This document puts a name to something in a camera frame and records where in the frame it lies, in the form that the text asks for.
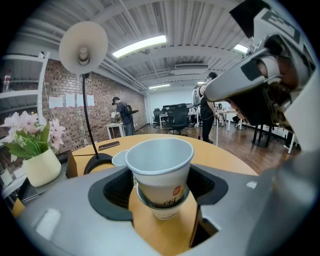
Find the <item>fluorescent light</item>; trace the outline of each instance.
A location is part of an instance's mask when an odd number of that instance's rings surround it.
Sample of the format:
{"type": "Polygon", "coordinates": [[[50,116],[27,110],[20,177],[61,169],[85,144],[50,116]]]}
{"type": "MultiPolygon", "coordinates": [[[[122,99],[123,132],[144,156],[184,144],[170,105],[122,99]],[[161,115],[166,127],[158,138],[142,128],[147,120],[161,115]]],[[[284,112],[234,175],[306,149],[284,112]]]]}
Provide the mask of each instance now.
{"type": "Polygon", "coordinates": [[[234,47],[234,49],[236,49],[236,50],[238,50],[238,51],[240,51],[240,52],[243,52],[243,53],[247,53],[247,50],[248,50],[248,48],[247,47],[244,47],[243,45],[241,45],[241,44],[237,44],[235,47],[234,47]]]}
{"type": "Polygon", "coordinates": [[[140,42],[135,42],[133,44],[130,44],[120,50],[117,50],[116,52],[113,53],[113,55],[116,56],[117,58],[119,58],[125,54],[136,51],[138,49],[141,49],[141,48],[144,48],[147,46],[152,46],[155,44],[165,43],[166,41],[167,41],[167,39],[166,39],[165,35],[152,37],[152,38],[149,38],[146,40],[142,40],[140,42]]]}
{"type": "Polygon", "coordinates": [[[159,88],[159,87],[167,87],[167,86],[170,86],[170,84],[151,86],[151,87],[149,87],[149,89],[154,89],[154,88],[159,88]]]}

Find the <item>smartphone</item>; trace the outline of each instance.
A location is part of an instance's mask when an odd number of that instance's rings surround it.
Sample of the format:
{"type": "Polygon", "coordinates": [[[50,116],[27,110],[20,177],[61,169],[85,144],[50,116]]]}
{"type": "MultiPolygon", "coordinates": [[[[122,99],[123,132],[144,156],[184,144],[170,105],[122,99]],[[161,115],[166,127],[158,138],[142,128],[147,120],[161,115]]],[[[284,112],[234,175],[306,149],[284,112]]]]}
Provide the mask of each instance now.
{"type": "Polygon", "coordinates": [[[107,144],[99,146],[98,150],[99,151],[100,150],[105,150],[105,149],[112,148],[112,147],[115,147],[115,146],[118,146],[118,145],[120,145],[120,142],[119,141],[115,141],[115,142],[111,142],[111,143],[107,143],[107,144]]]}

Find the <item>white paper cup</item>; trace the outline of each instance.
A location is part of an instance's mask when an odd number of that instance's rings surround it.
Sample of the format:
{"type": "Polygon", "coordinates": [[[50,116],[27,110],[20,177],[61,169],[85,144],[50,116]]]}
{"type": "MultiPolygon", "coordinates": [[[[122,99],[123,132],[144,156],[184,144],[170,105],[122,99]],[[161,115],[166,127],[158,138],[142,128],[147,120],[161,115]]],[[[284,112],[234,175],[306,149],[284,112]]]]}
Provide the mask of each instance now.
{"type": "Polygon", "coordinates": [[[181,205],[184,203],[184,201],[187,199],[189,195],[189,188],[188,186],[185,186],[184,194],[179,201],[179,203],[173,207],[170,208],[156,208],[150,204],[148,199],[145,197],[144,193],[142,192],[139,184],[136,186],[136,193],[142,203],[144,203],[146,206],[148,206],[153,215],[156,216],[158,219],[166,221],[169,219],[172,219],[174,216],[176,216],[177,212],[179,211],[181,205]]]}
{"type": "Polygon", "coordinates": [[[114,157],[112,157],[112,164],[114,166],[125,166],[126,165],[126,153],[128,150],[124,150],[116,154],[114,157]]]}
{"type": "Polygon", "coordinates": [[[125,163],[150,203],[169,208],[184,195],[193,156],[194,148],[185,140],[156,138],[129,149],[125,163]]]}

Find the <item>white lamp shade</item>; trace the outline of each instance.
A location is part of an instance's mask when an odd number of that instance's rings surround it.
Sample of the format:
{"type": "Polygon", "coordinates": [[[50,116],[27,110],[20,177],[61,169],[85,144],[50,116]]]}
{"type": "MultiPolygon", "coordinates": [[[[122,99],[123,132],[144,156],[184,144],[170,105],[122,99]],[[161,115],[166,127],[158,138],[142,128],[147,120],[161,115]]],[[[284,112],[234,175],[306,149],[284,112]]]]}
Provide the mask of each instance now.
{"type": "Polygon", "coordinates": [[[108,37],[106,31],[97,23],[91,21],[79,22],[64,34],[59,56],[62,65],[71,73],[86,74],[95,70],[106,57],[108,37]],[[89,63],[79,63],[79,50],[87,47],[89,63]]]}

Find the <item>wooden table top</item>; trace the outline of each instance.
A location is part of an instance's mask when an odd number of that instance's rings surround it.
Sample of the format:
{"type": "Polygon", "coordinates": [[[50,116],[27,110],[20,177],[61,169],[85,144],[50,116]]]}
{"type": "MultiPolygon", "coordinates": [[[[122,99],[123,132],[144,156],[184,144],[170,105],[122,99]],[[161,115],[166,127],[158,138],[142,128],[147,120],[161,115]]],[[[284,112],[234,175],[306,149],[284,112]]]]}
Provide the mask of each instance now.
{"type": "MultiPolygon", "coordinates": [[[[185,136],[141,134],[102,141],[97,143],[96,147],[98,148],[100,145],[119,141],[120,145],[99,151],[100,153],[114,156],[121,151],[130,149],[140,142],[157,138],[178,138],[191,143],[194,148],[192,164],[200,164],[228,172],[257,175],[246,163],[224,149],[202,140],[185,136]]],[[[94,149],[90,145],[78,149],[72,154],[74,156],[94,154],[94,149]]],[[[74,157],[77,164],[78,176],[83,175],[85,166],[91,157],[92,156],[74,157]]],[[[96,167],[93,172],[113,167],[112,164],[103,164],[96,167]]],[[[130,195],[129,210],[133,213],[133,224],[136,232],[160,254],[165,256],[177,255],[189,249],[189,242],[197,210],[197,203],[191,192],[181,206],[178,214],[170,220],[160,220],[154,217],[151,210],[139,200],[135,187],[130,195]]]]}

